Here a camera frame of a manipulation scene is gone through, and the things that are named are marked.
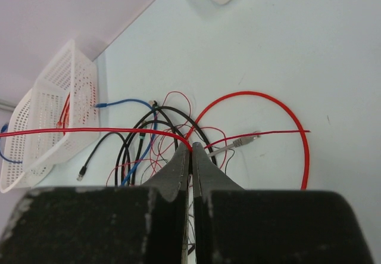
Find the left white plastic basket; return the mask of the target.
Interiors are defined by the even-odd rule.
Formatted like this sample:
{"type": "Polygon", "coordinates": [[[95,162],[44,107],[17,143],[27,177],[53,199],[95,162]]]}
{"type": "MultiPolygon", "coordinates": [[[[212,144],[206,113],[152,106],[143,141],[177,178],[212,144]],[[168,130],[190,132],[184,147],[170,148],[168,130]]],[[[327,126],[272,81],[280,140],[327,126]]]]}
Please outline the left white plastic basket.
{"type": "MultiPolygon", "coordinates": [[[[29,91],[19,102],[8,122],[9,131],[24,131],[30,111],[32,92],[29,91]]],[[[24,135],[8,137],[3,151],[4,159],[1,166],[1,192],[13,189],[31,188],[41,182],[52,170],[52,166],[37,167],[28,172],[20,163],[24,155],[26,137],[24,135]]]]}

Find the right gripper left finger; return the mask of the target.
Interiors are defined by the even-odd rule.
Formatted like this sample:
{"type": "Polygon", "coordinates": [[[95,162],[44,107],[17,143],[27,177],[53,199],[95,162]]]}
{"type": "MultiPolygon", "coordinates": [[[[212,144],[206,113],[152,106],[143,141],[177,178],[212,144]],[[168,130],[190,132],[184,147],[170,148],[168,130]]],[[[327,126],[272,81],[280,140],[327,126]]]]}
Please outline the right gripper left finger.
{"type": "Polygon", "coordinates": [[[15,206],[2,263],[186,263],[190,151],[134,187],[45,187],[15,206]]]}

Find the middle white plastic basket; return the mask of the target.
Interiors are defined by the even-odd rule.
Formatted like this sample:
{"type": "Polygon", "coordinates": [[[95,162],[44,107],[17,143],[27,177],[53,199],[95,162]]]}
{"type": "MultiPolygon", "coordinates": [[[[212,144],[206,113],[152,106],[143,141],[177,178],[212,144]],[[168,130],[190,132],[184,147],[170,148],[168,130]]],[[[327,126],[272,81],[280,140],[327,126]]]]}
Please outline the middle white plastic basket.
{"type": "Polygon", "coordinates": [[[98,71],[96,64],[68,41],[36,79],[27,129],[53,129],[26,136],[23,169],[64,163],[94,142],[97,132],[62,129],[97,128],[98,71]]]}

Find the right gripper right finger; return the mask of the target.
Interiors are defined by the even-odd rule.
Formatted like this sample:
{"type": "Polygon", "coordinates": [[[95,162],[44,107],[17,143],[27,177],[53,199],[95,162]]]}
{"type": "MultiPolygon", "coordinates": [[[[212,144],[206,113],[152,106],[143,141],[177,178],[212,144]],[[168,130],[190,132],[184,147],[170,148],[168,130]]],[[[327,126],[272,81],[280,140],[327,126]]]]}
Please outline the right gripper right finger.
{"type": "Polygon", "coordinates": [[[332,191],[246,190],[192,146],[198,263],[372,263],[355,213],[332,191]]]}

